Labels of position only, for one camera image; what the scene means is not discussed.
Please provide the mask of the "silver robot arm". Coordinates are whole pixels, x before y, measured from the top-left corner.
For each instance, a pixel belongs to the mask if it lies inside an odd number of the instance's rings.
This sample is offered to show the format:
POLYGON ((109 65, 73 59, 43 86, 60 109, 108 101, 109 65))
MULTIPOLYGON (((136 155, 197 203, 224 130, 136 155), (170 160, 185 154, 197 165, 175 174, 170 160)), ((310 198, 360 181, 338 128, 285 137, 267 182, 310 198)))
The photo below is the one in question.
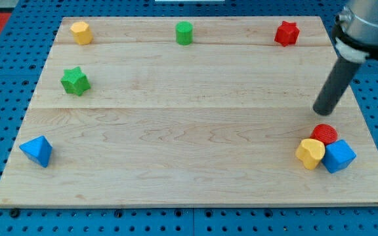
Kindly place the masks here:
POLYGON ((378 0, 347 1, 335 17, 332 38, 349 62, 378 60, 378 0))

